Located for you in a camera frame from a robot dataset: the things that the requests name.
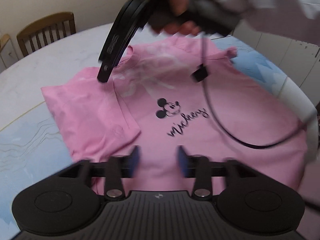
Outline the pink Mickey t-shirt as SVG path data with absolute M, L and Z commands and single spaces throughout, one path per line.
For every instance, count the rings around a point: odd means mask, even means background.
M 177 148 L 212 161 L 234 158 L 296 189 L 304 171 L 306 135 L 272 144 L 294 131 L 297 116 L 250 77 L 236 70 L 234 47 L 207 41 L 209 111 L 202 86 L 191 75 L 201 63 L 201 42 L 173 36 L 130 46 L 107 83 L 96 67 L 42 95 L 73 161 L 106 161 L 140 147 L 139 167 L 126 191 L 191 190 L 177 164 Z

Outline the wooden chair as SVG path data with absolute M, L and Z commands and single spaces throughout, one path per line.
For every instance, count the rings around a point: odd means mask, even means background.
M 62 38 L 76 34 L 72 12 L 48 15 L 24 27 L 16 36 L 24 57 Z

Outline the white speckled cabinets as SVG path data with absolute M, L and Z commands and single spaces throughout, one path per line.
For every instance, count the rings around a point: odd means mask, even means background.
M 233 36 L 263 54 L 307 95 L 314 103 L 319 102 L 319 47 L 251 29 L 240 24 Z

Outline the white side cabinet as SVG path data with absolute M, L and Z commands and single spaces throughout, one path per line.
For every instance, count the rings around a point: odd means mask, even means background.
M 3 72 L 18 61 L 18 57 L 9 34 L 4 34 L 1 37 L 0 51 L 0 69 L 1 72 Z

